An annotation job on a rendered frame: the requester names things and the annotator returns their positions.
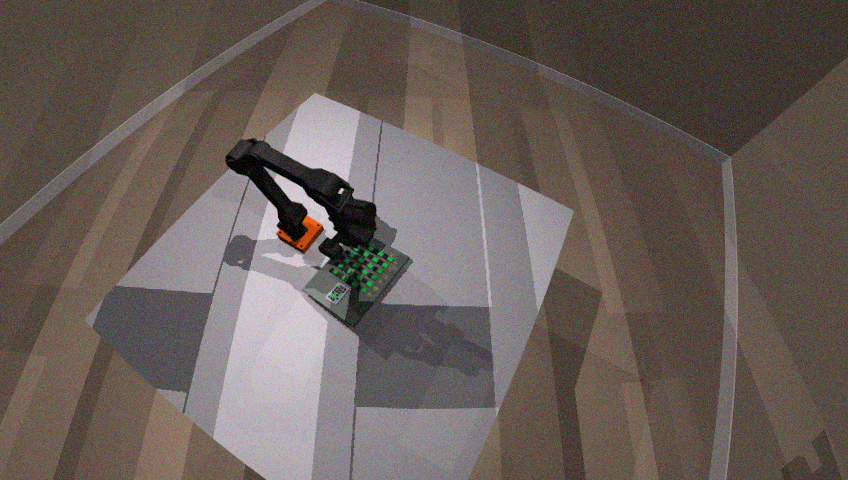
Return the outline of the grey switch panel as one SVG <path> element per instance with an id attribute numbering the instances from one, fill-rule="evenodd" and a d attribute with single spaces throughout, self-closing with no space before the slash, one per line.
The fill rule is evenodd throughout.
<path id="1" fill-rule="evenodd" d="M 341 247 L 302 289 L 355 328 L 410 257 L 375 238 Z"/>

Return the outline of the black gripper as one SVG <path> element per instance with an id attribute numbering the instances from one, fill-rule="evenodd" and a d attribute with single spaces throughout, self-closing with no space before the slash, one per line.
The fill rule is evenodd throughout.
<path id="1" fill-rule="evenodd" d="M 318 250 L 320 251 L 320 253 L 322 253 L 323 255 L 327 256 L 328 258 L 330 258 L 334 261 L 343 252 L 343 248 L 339 245 L 339 243 L 342 243 L 343 245 L 345 245 L 347 247 L 353 246 L 356 249 L 359 247 L 359 243 L 357 243 L 353 239 L 351 241 L 349 241 L 345 237 L 345 228 L 348 225 L 351 226 L 353 221 L 349 221 L 349 220 L 346 220 L 346 219 L 344 219 L 342 221 L 333 221 L 330 218 L 330 216 L 328 217 L 328 219 L 333 222 L 334 226 L 332 228 L 335 231 L 337 231 L 337 234 L 332 239 L 327 237 L 318 246 Z"/>

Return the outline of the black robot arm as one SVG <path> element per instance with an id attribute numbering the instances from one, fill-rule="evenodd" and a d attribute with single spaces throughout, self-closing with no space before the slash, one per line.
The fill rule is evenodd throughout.
<path id="1" fill-rule="evenodd" d="M 277 228 L 296 242 L 308 228 L 302 223 L 307 210 L 302 203 L 290 200 L 266 168 L 298 184 L 318 205 L 325 208 L 333 221 L 353 221 L 345 228 L 345 237 L 365 247 L 377 229 L 376 206 L 367 200 L 354 199 L 354 189 L 340 176 L 322 168 L 308 168 L 282 154 L 265 141 L 240 139 L 226 155 L 225 162 L 239 175 L 246 175 L 276 207 Z M 343 192 L 339 194 L 342 189 Z M 307 230 L 306 230 L 307 229 Z"/>

